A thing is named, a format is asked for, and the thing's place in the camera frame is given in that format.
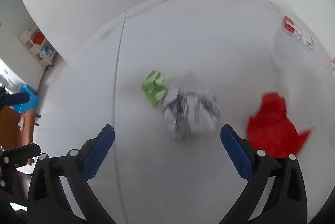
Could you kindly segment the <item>beige storage cart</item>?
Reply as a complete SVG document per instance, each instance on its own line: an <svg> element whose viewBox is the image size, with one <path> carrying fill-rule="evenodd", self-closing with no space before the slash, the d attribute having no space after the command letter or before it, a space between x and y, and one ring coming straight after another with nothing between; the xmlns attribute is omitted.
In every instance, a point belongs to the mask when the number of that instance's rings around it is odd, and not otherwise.
<svg viewBox="0 0 335 224"><path fill-rule="evenodd" d="M53 67L57 52L34 21L26 26L18 39L45 70Z"/></svg>

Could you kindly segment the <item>red torn cardboard sheet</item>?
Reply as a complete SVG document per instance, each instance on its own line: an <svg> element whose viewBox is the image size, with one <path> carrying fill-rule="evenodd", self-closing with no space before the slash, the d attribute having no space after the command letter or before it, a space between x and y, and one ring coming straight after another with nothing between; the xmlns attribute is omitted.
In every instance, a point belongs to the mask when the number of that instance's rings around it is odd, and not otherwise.
<svg viewBox="0 0 335 224"><path fill-rule="evenodd" d="M285 98L276 92L263 95L258 112L250 116L246 128L251 146L275 158L298 154L310 134L309 129L298 133L287 118Z"/></svg>

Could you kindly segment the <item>white crumpled tissue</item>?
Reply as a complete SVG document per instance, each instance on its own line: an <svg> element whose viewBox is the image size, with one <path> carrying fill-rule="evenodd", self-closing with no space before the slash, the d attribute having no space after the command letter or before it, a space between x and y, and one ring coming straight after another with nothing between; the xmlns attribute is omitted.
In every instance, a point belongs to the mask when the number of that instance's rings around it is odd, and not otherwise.
<svg viewBox="0 0 335 224"><path fill-rule="evenodd" d="M20 120L19 120L19 122L18 122L18 127L19 127L19 130L20 130L21 132L24 131L24 117L23 117L23 116L20 116Z"/></svg>

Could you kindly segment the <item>green paper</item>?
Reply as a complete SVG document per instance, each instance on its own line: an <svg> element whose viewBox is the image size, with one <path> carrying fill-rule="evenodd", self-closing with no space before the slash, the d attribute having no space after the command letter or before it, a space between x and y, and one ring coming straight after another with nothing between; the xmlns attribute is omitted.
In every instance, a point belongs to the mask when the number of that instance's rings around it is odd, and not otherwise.
<svg viewBox="0 0 335 224"><path fill-rule="evenodd" d="M145 93L147 101L154 107L160 106L167 93L168 87L159 71L153 70L142 83L141 90Z"/></svg>

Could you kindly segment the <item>red white small box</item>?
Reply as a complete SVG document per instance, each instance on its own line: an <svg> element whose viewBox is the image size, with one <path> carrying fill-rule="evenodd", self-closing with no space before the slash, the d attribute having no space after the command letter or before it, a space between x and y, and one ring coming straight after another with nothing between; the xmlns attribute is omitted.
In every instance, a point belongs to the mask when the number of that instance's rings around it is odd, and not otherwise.
<svg viewBox="0 0 335 224"><path fill-rule="evenodd" d="M285 29L285 31L288 32L290 36L298 39L310 50L314 50L314 42L312 37L301 27L296 25L295 22L286 15L284 15L283 17L283 28Z"/></svg>

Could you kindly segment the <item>grey newspaper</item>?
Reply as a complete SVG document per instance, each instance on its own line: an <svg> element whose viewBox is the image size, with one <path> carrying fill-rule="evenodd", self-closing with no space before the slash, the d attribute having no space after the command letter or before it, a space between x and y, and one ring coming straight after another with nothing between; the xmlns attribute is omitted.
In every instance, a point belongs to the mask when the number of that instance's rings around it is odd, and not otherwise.
<svg viewBox="0 0 335 224"><path fill-rule="evenodd" d="M191 135L212 133L221 112L217 98L203 91L183 90L172 86L161 105L172 139L185 141Z"/></svg>

